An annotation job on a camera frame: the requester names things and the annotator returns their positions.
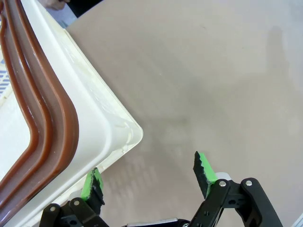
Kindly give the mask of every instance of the brown seal strip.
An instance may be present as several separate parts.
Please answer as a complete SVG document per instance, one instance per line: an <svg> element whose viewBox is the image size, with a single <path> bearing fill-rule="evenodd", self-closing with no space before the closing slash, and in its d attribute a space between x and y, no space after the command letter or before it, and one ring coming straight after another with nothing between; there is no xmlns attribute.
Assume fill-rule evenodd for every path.
<svg viewBox="0 0 303 227"><path fill-rule="evenodd" d="M75 107L56 77L20 0L0 0L0 44L30 143L0 182L0 226L71 162L79 138Z"/></svg>

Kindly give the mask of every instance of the person's hand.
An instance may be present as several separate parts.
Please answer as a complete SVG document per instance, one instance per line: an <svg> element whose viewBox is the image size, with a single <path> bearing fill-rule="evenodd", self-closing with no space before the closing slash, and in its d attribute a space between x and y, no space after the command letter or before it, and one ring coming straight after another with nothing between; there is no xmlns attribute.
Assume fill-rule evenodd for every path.
<svg viewBox="0 0 303 227"><path fill-rule="evenodd" d="M66 2L70 0L39 0L39 2L46 8L61 10L64 8Z"/></svg>

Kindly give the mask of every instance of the beige surface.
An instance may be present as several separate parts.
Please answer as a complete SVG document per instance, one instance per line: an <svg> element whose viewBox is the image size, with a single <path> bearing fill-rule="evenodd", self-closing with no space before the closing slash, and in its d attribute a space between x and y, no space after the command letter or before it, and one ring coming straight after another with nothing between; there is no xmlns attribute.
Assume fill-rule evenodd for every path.
<svg viewBox="0 0 303 227"><path fill-rule="evenodd" d="M284 226L303 212L303 3L105 0L69 32L144 130L104 172L111 226L188 218L205 151L257 178ZM241 226L226 212L220 227Z"/></svg>

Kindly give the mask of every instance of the black bracket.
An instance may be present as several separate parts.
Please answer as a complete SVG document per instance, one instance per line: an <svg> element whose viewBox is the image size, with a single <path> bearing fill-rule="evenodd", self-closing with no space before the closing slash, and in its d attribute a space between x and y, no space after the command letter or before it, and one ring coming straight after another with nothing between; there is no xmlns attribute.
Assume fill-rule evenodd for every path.
<svg viewBox="0 0 303 227"><path fill-rule="evenodd" d="M105 221L82 199L74 198L60 207L48 205L42 213L40 227L108 227Z"/></svg>
<svg viewBox="0 0 303 227"><path fill-rule="evenodd" d="M232 180L217 180L189 227L215 227L224 208L236 209L245 227L283 227L255 178L244 179L241 184Z"/></svg>

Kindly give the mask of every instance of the white plastic tray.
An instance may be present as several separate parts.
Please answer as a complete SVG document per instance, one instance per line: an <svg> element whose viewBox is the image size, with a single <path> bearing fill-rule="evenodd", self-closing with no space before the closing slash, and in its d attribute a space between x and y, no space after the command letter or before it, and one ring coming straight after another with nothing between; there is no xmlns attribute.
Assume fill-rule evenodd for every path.
<svg viewBox="0 0 303 227"><path fill-rule="evenodd" d="M99 171L104 171L143 137L141 127L95 71L67 31L36 0L23 0L22 4L47 59L76 108L80 132L77 151L71 164L22 208L6 227L34 225L49 203L63 203L70 193L79 190L89 170L97 166ZM3 118L9 116L14 116L14 120L4 121ZM10 149L12 139L0 141L3 143L1 147L10 152L11 157L10 163L3 169L0 161L2 179L29 142L29 130L13 93L0 99L0 120L0 137L8 135L9 138L9 135L18 130L23 133L19 133L20 142L16 152Z"/></svg>

